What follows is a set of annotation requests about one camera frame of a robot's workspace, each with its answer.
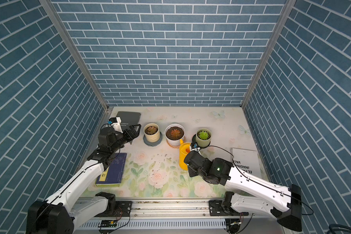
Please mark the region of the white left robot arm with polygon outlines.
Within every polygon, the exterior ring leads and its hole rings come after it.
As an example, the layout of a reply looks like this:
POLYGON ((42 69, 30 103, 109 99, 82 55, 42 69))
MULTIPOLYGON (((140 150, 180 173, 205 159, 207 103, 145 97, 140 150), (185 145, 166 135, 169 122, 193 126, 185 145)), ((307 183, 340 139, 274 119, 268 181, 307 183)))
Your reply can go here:
POLYGON ((136 139, 141 125, 122 130, 118 122, 104 124, 98 135, 98 146, 84 165, 60 189, 44 201, 35 201, 28 209, 26 233, 72 234, 95 216, 115 216, 116 196, 97 193, 89 202, 74 208, 82 193, 108 169, 125 144, 136 139))

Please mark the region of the yellow watering can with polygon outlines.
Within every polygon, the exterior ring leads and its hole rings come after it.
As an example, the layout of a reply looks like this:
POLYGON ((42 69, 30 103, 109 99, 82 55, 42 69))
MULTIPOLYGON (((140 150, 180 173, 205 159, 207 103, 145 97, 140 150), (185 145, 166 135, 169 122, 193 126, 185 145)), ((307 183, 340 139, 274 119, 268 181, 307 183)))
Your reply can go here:
POLYGON ((181 169, 187 171, 187 165, 184 162, 186 156, 190 153, 190 145, 191 143, 184 142, 182 139, 180 140, 180 147, 179 147, 179 166, 181 169))

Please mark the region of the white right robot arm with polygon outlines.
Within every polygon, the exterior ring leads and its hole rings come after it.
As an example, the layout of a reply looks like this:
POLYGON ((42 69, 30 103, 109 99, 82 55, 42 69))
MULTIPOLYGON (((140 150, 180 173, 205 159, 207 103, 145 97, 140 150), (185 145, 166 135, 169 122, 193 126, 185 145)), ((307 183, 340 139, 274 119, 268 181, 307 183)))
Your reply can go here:
POLYGON ((199 152, 191 151, 184 159, 190 177, 201 176, 210 184, 225 186, 226 191, 242 190, 261 199, 269 205, 269 214, 283 227, 292 231, 302 231, 301 188, 295 184, 290 187, 267 182, 233 166, 221 158, 210 161, 199 152))

